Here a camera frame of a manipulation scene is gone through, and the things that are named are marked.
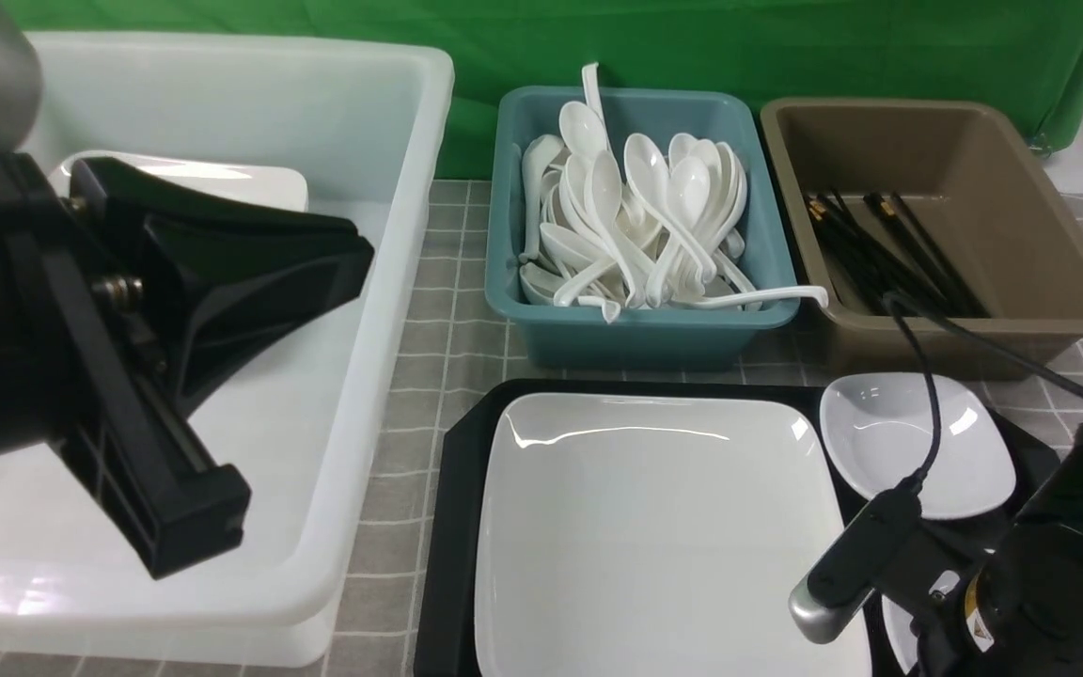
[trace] teal plastic tray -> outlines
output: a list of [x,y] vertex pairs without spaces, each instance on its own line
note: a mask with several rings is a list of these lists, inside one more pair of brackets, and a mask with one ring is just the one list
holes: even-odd
[[[766,303],[757,312],[679,309],[627,310],[605,324],[598,309],[556,309],[524,299],[517,255],[524,248],[521,154],[543,133],[559,133],[559,108],[583,100],[575,87],[525,87],[499,103],[487,224],[487,303],[517,323],[534,364],[571,368],[722,369],[762,330],[792,321],[798,300]],[[764,146],[746,103],[708,91],[605,89],[604,117],[617,161],[629,133],[660,148],[678,132],[728,143],[747,168],[749,197],[741,232],[741,270],[758,288],[796,284]]]

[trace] black tray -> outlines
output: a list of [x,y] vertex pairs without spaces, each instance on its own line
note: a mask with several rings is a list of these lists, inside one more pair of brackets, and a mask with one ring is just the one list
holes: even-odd
[[[509,403],[530,393],[768,400],[794,407],[812,421],[813,429],[820,429],[818,404],[823,391],[783,386],[705,386],[688,382],[508,381],[487,393],[445,434],[438,509],[429,550],[429,573],[425,578],[420,630],[417,634],[416,677],[481,677],[474,648],[479,519],[491,442],[500,413]],[[1005,438],[1018,474],[1014,496],[1000,509],[947,523],[947,526],[981,547],[992,547],[1001,541],[1014,515],[1058,467],[1056,451],[996,413],[993,420]],[[843,522],[850,522],[866,502],[837,474],[833,466],[830,466],[830,477],[834,480]],[[864,607],[864,612],[869,645],[872,647],[873,677],[902,677],[903,673],[886,640],[880,597],[874,596]]]

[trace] green backdrop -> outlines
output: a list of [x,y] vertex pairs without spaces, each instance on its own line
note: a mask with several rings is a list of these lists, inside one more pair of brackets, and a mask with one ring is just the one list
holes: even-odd
[[454,57],[439,175],[487,177],[495,107],[524,84],[974,99],[1072,141],[1083,0],[4,0],[25,29],[317,35]]

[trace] metal screw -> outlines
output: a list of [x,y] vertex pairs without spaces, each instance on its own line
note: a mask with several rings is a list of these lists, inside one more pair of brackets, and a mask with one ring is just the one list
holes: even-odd
[[141,308],[145,300],[145,284],[139,277],[112,274],[90,284],[90,290],[121,313],[130,313]]
[[87,210],[87,198],[86,197],[69,197],[65,201],[65,206],[74,212],[74,216],[80,218],[81,214],[86,213]]

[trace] brown plastic tray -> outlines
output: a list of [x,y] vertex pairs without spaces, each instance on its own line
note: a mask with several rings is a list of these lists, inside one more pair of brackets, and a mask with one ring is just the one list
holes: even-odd
[[[845,277],[831,274],[803,198],[831,188],[886,245],[861,197],[877,190],[905,198],[992,314],[960,325],[1044,363],[1083,339],[1083,232],[1000,112],[980,103],[781,99],[764,108],[761,125],[803,273],[830,291],[822,316],[831,372],[916,364],[893,321],[870,314]],[[940,374],[1022,376],[927,321],[910,326]]]

